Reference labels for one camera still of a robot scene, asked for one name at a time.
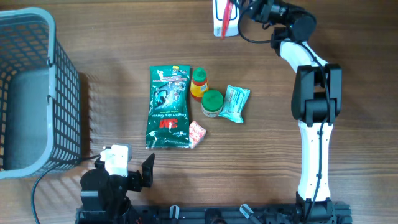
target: gray bin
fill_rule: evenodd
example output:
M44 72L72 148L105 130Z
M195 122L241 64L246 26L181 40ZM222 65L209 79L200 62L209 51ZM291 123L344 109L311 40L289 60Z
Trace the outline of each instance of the gray bin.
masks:
M0 12L0 110L0 179L81 158L79 75L43 9Z

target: pink sponge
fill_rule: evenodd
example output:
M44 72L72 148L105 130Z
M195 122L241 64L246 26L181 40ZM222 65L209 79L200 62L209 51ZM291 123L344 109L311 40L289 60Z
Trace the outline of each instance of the pink sponge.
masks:
M193 149L205 137L206 129L201 127L196 121L189 125L189 143Z

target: tabletop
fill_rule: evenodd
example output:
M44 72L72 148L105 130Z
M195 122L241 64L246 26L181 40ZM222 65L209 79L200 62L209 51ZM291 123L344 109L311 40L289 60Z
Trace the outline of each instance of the tabletop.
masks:
M213 35L211 1L36 1L57 23L57 38L81 75L83 150L131 144L129 170L156 154L154 184L129 192L133 205L294 203L301 138L290 112L295 73L269 45ZM351 205L354 223L398 223L398 3L294 0L318 19L309 44L343 69L342 109L332 132L333 201ZM5 0L0 10L33 6ZM270 39L272 29L244 21L244 32ZM208 73L209 86L251 90L244 124L207 118L189 101L190 119L207 130L193 150L147 150L151 65L187 64ZM35 196L42 223L73 223L81 205L84 162L48 175ZM0 181L0 223L33 223L35 178Z

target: green lid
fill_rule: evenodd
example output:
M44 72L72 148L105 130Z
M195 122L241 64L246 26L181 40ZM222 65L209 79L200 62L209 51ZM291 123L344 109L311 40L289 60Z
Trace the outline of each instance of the green lid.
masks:
M193 79L195 82L204 82L207 78L207 73L203 68L197 68L193 71Z
M201 99L201 104L207 111L215 112L223 107L223 95L217 90L208 90Z

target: teal package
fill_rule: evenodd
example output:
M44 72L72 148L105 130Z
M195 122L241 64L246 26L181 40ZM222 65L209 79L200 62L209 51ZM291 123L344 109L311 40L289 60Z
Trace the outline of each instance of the teal package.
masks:
M189 148L187 92L189 65L150 67L150 103L146 148Z
M250 90L228 85L224 98L223 110L219 116L227 118L235 123L243 123L241 113L249 95Z

